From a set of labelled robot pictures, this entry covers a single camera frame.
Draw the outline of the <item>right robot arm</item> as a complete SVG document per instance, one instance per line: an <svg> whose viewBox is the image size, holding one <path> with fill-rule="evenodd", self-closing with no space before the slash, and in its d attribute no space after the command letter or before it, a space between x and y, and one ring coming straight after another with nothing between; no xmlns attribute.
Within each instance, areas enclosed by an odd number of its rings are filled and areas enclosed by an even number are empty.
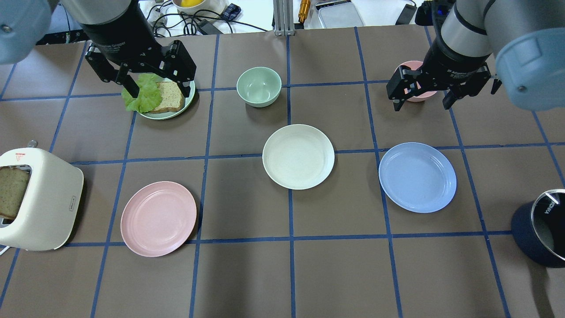
<svg viewBox="0 0 565 318"><path fill-rule="evenodd" d="M426 92L446 91L449 110L493 79L524 110L563 107L565 4L562 0L427 0L436 38L416 70L399 66L387 84L394 110Z"/></svg>

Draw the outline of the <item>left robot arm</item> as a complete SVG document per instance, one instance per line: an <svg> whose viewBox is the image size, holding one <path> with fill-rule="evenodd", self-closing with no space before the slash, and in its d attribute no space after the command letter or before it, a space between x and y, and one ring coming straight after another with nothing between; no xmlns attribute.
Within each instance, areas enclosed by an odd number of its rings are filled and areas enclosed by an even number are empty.
<svg viewBox="0 0 565 318"><path fill-rule="evenodd" d="M0 3L0 61L17 63L47 33L57 0L3 0ZM105 82L122 85L132 97L140 88L131 74L156 74L176 83L189 97L196 64L179 40L162 46L137 0L63 0L91 45L87 62Z"/></svg>

